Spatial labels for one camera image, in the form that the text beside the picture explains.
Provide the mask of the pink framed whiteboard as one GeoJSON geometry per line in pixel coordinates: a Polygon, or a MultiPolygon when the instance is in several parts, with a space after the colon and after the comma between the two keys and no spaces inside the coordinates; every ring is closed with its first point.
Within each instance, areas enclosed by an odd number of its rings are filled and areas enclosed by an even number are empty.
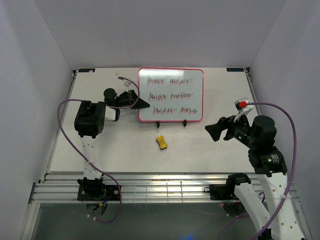
{"type": "Polygon", "coordinates": [[[140,109],[141,122],[199,122],[204,115],[204,72],[199,68],[142,67],[139,97],[150,107],[140,109]]]}

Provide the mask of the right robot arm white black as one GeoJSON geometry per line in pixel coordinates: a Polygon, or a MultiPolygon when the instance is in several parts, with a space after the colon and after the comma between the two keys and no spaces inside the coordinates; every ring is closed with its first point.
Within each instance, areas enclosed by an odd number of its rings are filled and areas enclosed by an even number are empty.
{"type": "Polygon", "coordinates": [[[223,193],[239,199],[252,220],[258,240],[303,240],[292,205],[287,166],[284,156],[275,147],[277,129],[272,118],[258,115],[249,124],[245,115],[221,117],[217,123],[206,125],[205,130],[217,142],[222,131],[225,141],[235,139],[248,147],[248,159],[262,187],[267,205],[255,193],[245,173],[228,176],[223,193]]]}

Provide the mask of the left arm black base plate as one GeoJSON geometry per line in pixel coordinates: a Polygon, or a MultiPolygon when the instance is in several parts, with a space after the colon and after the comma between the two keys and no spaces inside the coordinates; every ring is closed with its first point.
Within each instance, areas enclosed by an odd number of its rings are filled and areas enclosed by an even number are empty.
{"type": "Polygon", "coordinates": [[[119,201],[120,192],[116,185],[103,185],[101,189],[90,189],[88,187],[79,187],[77,197],[78,201],[119,201]]]}

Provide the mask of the yellow bone-shaped eraser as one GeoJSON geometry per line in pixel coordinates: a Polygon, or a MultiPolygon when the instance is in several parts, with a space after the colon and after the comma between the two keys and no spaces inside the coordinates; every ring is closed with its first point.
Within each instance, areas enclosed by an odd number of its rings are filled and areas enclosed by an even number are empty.
{"type": "Polygon", "coordinates": [[[159,135],[156,137],[156,142],[160,148],[160,150],[165,150],[168,148],[168,144],[165,141],[165,138],[163,135],[159,135]]]}

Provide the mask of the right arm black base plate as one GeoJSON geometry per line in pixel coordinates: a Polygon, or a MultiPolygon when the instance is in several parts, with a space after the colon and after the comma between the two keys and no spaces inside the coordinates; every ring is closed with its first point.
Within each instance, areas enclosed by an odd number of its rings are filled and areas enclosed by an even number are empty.
{"type": "Polygon", "coordinates": [[[210,184],[203,189],[203,192],[209,194],[209,198],[212,201],[238,200],[226,184],[210,184]]]}

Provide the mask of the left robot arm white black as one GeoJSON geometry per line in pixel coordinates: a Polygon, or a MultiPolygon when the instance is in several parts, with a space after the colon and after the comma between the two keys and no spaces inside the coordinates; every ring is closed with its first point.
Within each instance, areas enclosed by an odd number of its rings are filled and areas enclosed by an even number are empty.
{"type": "Polygon", "coordinates": [[[104,101],[97,103],[83,100],[77,111],[74,128],[78,133],[83,147],[84,160],[83,179],[78,183],[81,187],[89,188],[88,193],[100,200],[106,195],[106,187],[102,184],[103,173],[99,150],[96,142],[98,135],[104,131],[105,122],[119,120],[121,109],[139,110],[149,108],[150,104],[140,99],[134,90],[127,90],[120,95],[113,88],[107,88],[103,92],[104,101]]]}

